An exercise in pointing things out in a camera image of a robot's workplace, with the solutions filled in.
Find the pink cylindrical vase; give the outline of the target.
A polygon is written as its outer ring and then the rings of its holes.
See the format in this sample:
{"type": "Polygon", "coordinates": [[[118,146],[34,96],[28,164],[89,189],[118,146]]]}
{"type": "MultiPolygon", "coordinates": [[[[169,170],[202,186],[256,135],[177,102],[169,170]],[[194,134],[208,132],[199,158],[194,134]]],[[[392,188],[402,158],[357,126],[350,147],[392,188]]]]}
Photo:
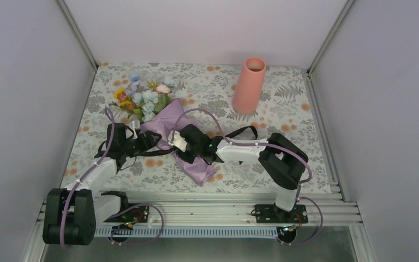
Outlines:
{"type": "Polygon", "coordinates": [[[232,106],[236,112],[251,114],[258,107],[266,74],[266,63],[259,57],[248,58],[236,84],[232,106]]]}

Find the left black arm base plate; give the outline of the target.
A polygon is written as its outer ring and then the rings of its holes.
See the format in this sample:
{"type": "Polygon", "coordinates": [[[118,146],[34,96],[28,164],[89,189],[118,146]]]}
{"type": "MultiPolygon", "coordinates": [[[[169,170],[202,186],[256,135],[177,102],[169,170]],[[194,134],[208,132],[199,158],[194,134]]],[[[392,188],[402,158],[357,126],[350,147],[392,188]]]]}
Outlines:
{"type": "Polygon", "coordinates": [[[146,223],[148,220],[149,206],[139,206],[130,209],[128,212],[121,215],[122,221],[125,223],[146,223]]]}

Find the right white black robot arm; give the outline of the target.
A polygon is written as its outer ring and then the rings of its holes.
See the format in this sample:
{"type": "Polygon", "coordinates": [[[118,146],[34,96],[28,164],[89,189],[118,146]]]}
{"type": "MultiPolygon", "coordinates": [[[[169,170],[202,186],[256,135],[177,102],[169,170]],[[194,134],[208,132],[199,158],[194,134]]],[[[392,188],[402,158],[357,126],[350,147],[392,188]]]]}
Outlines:
{"type": "Polygon", "coordinates": [[[232,136],[209,137],[193,124],[180,132],[171,131],[168,144],[187,163],[203,160],[206,164],[238,162],[259,163],[278,186],[274,216],[287,222],[295,214],[301,178],[309,171],[308,156],[279,133],[267,139],[240,140],[232,136]]]}

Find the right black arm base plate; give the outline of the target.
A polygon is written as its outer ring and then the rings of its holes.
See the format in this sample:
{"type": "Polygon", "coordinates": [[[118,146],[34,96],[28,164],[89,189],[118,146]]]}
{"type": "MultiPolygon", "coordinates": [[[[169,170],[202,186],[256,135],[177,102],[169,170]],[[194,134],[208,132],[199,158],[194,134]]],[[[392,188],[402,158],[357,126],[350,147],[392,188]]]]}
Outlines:
{"type": "Polygon", "coordinates": [[[284,211],[275,204],[258,204],[250,213],[258,224],[299,224],[308,223],[305,205],[297,204],[292,211],[284,211]]]}

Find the purple flower bouquet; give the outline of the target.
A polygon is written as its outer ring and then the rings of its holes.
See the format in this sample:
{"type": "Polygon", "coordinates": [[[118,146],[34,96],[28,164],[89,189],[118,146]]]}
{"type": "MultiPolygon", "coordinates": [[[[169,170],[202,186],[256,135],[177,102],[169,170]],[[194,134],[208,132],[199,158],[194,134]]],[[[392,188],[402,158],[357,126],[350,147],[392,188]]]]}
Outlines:
{"type": "MultiPolygon", "coordinates": [[[[215,175],[215,168],[200,159],[194,160],[193,164],[183,161],[177,156],[176,148],[170,146],[167,140],[171,131],[180,132],[188,124],[196,124],[194,120],[181,116],[184,112],[182,101],[171,96],[178,84],[173,79],[166,78],[163,82],[153,80],[143,86],[140,79],[139,73],[132,73],[129,85],[114,92],[112,103],[112,106],[126,112],[133,120],[140,121],[140,133],[150,130],[162,135],[156,147],[138,156],[155,157],[172,154],[178,167],[198,186],[202,186],[215,175]]],[[[133,134],[126,124],[110,124],[107,128],[107,138],[111,140],[111,144],[106,156],[114,159],[118,168],[127,158],[138,157],[130,156],[128,153],[128,138],[131,136],[133,134]]]]}

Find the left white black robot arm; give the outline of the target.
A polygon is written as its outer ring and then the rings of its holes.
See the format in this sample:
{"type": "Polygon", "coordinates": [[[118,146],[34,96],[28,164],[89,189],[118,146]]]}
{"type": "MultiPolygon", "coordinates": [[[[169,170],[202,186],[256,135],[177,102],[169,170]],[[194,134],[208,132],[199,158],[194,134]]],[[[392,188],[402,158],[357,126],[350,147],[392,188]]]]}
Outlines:
{"type": "Polygon", "coordinates": [[[107,139],[94,157],[94,164],[75,182],[51,189],[46,197],[43,240],[50,245],[90,244],[97,225],[114,223],[109,235],[112,243],[121,243],[118,236],[146,223],[150,204],[132,204],[126,192],[105,191],[104,184],[114,177],[126,162],[154,148],[161,135],[152,131],[140,133],[124,123],[109,124],[107,139]]]}

